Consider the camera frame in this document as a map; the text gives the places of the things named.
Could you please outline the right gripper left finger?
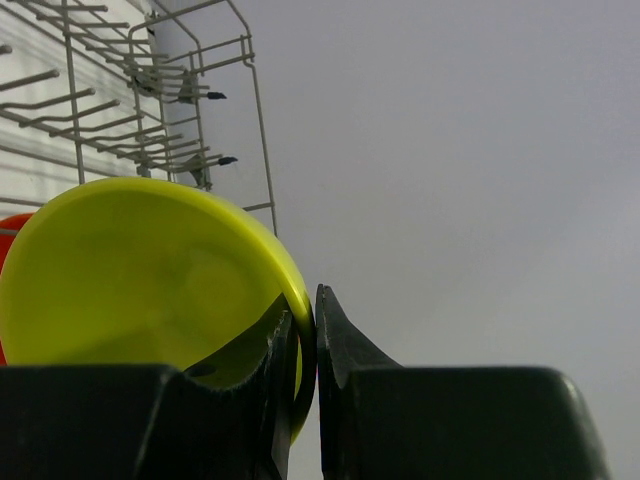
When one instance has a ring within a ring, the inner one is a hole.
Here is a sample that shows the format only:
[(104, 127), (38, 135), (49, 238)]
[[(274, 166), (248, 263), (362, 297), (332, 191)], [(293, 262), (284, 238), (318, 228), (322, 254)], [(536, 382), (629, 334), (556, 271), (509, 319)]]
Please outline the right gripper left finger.
[(186, 370), (218, 402), (213, 453), (223, 479), (287, 477), (297, 354), (292, 314), (277, 309)]

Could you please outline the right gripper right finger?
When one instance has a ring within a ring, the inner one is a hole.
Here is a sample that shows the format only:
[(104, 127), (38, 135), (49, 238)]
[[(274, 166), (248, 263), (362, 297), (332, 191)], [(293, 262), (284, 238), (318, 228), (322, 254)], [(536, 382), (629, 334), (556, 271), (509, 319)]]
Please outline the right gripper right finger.
[(366, 441), (360, 427), (358, 375), (401, 365), (349, 320), (328, 285), (317, 287), (315, 315), (323, 477), (359, 479)]

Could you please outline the orange bowl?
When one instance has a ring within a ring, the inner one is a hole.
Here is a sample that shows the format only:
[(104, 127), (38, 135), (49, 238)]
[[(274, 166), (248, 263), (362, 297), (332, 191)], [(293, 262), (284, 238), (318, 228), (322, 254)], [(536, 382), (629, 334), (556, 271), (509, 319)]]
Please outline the orange bowl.
[(21, 228), (32, 217), (32, 213), (18, 214), (1, 221), (1, 365), (8, 361), (4, 348), (8, 347), (9, 360), (15, 357), (14, 333), (23, 322), (24, 315), (33, 310), (34, 297), (28, 290), (23, 273), (19, 269), (27, 260), (26, 234), (19, 234)]

